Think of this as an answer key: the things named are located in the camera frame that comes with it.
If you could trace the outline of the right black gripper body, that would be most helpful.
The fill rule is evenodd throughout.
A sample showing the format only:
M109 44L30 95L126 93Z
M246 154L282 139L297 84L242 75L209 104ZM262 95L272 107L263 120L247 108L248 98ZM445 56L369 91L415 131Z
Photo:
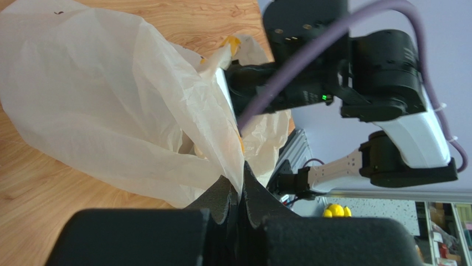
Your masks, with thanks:
M241 65L232 61L225 71L229 95L236 115L241 115L250 102L265 89L268 79L278 67L275 63Z

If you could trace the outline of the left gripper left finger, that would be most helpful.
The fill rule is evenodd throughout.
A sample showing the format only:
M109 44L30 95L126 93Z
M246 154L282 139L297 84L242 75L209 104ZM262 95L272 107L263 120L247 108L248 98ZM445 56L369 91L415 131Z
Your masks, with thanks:
M238 193L223 177L186 207L208 214L204 231L203 264L236 265Z

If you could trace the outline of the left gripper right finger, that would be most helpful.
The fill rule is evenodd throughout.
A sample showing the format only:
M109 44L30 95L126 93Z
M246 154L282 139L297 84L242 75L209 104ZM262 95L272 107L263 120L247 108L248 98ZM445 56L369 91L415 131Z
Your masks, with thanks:
M298 218L256 179L248 162L238 206L238 265L289 265L288 219Z

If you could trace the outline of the banana print plastic bag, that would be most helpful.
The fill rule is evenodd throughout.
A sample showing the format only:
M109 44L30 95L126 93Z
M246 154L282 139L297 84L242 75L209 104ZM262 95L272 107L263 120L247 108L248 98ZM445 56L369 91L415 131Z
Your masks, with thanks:
M220 77L232 59L267 62L238 35L206 62L143 18L76 1L15 1L1 12L1 104L30 146L112 186L191 204L243 165L266 185L291 113L238 132Z

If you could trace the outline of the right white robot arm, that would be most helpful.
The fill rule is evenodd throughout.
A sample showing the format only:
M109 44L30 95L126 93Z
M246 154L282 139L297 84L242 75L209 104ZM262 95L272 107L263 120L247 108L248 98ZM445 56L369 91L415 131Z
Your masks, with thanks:
M263 26L274 61L234 59L217 82L241 124L257 114L342 104L344 118L379 127L349 155L268 184L274 195L312 200L349 182L403 188L452 182L449 147L459 147L432 89L424 63L424 32L413 5L378 1L348 12L346 1L273 1Z

